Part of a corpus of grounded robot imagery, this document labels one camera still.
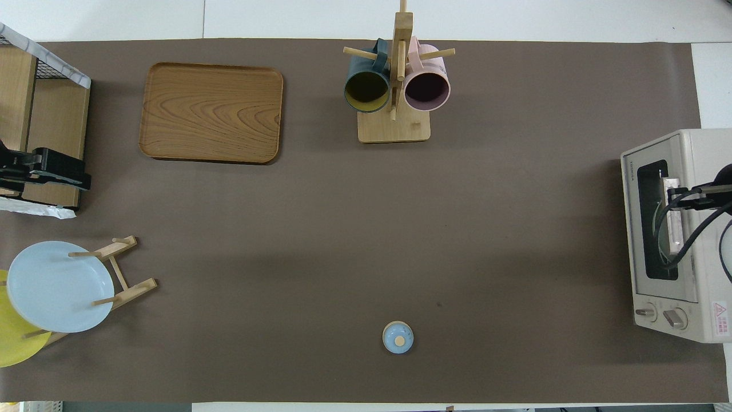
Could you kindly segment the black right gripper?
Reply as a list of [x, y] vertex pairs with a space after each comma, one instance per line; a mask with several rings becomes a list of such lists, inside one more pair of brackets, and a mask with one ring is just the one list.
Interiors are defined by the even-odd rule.
[[[729, 190], [708, 193], [712, 186], [730, 186]], [[682, 211], [683, 209], [711, 209], [711, 200], [721, 208], [732, 203], [732, 164], [727, 164], [719, 172], [712, 183], [692, 187], [690, 192], [670, 193], [667, 195], [666, 211]]]

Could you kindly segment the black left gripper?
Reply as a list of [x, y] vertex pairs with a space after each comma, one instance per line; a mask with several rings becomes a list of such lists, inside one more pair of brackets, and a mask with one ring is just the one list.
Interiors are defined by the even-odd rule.
[[[50, 174], [30, 174], [30, 165], [34, 162], [34, 171]], [[10, 192], [11, 197], [20, 198], [26, 183], [67, 185], [88, 191], [91, 188], [91, 176], [85, 173], [84, 161], [76, 157], [49, 148], [36, 148], [33, 152], [11, 150], [0, 140], [0, 190]]]

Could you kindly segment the cream toaster oven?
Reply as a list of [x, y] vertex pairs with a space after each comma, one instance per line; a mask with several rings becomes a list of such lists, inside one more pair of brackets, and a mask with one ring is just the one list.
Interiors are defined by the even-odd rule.
[[732, 164], [732, 128], [680, 129], [620, 157], [637, 326], [732, 343], [732, 203], [666, 211]]

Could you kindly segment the wooden two-step shelf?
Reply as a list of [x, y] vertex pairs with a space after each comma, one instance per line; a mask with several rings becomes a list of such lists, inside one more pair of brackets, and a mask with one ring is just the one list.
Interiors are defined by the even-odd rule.
[[83, 159], [89, 89], [15, 45], [0, 45], [0, 141]]

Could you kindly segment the wooden shelf box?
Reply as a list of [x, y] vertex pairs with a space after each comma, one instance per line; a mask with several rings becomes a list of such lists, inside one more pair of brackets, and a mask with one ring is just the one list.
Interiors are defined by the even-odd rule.
[[[91, 91], [92, 81], [89, 76], [66, 63], [46, 47], [11, 29], [10, 26], [2, 22], [0, 22], [0, 45], [15, 45], [19, 49], [25, 50], [51, 67], [55, 73], [62, 74]], [[34, 171], [35, 162], [30, 165], [30, 174], [47, 173]], [[0, 190], [0, 211], [46, 216], [62, 220], [72, 219], [76, 216], [75, 212], [79, 207], [80, 195], [83, 192], [67, 185], [26, 183], [25, 191], [20, 198], [11, 197], [10, 192]]]

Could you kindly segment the light blue plate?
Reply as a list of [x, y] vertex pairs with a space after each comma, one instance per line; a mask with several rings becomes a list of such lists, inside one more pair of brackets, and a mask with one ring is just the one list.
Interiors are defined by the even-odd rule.
[[7, 292], [17, 313], [42, 330], [78, 333], [102, 323], [115, 296], [112, 275], [96, 256], [65, 241], [42, 241], [11, 261]]

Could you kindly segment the wooden plate rack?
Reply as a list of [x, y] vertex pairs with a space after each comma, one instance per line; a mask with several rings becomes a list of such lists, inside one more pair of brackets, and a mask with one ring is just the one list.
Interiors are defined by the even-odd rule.
[[[154, 288], [157, 287], [156, 280], [152, 278], [144, 280], [143, 282], [138, 284], [127, 284], [125, 277], [121, 273], [120, 265], [117, 261], [117, 256], [120, 255], [120, 253], [123, 253], [123, 251], [128, 251], [129, 249], [133, 248], [137, 244], [138, 241], [134, 236], [128, 236], [113, 238], [112, 242], [109, 245], [103, 246], [102, 248], [95, 251], [86, 250], [85, 255], [96, 256], [108, 269], [108, 271], [112, 275], [113, 286], [115, 290], [115, 296], [113, 298], [110, 298], [109, 300], [98, 300], [97, 302], [95, 302], [96, 305], [106, 302], [112, 302], [112, 310], [110, 310], [111, 312], [115, 310], [115, 308], [120, 308], [126, 303], [130, 303], [132, 300], [141, 297], [143, 294], [152, 291]], [[42, 334], [45, 331], [47, 330], [42, 330], [40, 328], [37, 334]], [[51, 337], [50, 339], [48, 339], [47, 343], [54, 342], [61, 336], [71, 334], [52, 331], [48, 332], [51, 333]]]

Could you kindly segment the wooden serving tray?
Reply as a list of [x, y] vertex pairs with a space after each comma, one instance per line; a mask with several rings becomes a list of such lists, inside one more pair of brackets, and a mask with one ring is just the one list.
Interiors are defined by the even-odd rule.
[[268, 67], [158, 62], [138, 146], [163, 161], [267, 164], [280, 151], [284, 78]]

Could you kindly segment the yellow plate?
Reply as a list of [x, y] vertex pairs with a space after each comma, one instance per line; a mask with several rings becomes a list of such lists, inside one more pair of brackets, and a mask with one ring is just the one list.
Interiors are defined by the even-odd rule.
[[7, 291], [8, 272], [0, 270], [0, 368], [24, 362], [39, 352], [51, 333], [37, 334], [39, 327], [23, 318], [11, 304]]

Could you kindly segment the brown table mat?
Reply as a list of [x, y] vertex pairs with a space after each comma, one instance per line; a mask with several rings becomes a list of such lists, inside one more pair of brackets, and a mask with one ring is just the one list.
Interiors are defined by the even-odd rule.
[[[91, 190], [73, 219], [0, 213], [0, 268], [133, 235], [123, 273], [159, 286], [1, 368], [0, 401], [727, 401], [721, 345], [633, 323], [620, 154], [699, 126], [690, 45], [439, 41], [431, 138], [361, 144], [347, 44], [45, 44], [92, 80]], [[276, 159], [143, 154], [158, 62], [279, 70]]]

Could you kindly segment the pink mug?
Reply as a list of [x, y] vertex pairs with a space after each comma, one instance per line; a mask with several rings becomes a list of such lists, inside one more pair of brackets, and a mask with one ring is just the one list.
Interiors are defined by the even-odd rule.
[[421, 43], [413, 36], [406, 54], [404, 97], [415, 110], [431, 112], [446, 104], [451, 94], [444, 57], [421, 58], [437, 51], [434, 45]]

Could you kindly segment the wooden mug tree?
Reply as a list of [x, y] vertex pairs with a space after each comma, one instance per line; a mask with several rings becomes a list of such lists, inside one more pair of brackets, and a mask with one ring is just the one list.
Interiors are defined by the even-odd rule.
[[[415, 110], [407, 104], [404, 97], [406, 54], [411, 37], [416, 37], [416, 35], [413, 33], [413, 13], [407, 9], [408, 0], [399, 0], [399, 2], [399, 10], [395, 13], [393, 24], [392, 41], [388, 42], [391, 96], [389, 102], [377, 112], [366, 114], [356, 110], [357, 138], [362, 144], [423, 142], [431, 137], [430, 119], [433, 110], [431, 112]], [[376, 58], [376, 55], [367, 50], [345, 47], [343, 52], [350, 59], [352, 56]], [[426, 60], [426, 58], [444, 57], [445, 59], [454, 54], [455, 49], [437, 49], [436, 52], [422, 54], [421, 58]]]

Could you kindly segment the dark teal mug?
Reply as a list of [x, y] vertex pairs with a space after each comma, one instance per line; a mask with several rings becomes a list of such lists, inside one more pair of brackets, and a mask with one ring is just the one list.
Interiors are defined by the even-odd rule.
[[376, 58], [352, 56], [348, 66], [344, 97], [354, 110], [373, 113], [381, 110], [391, 96], [391, 65], [389, 44], [379, 38], [368, 49]]

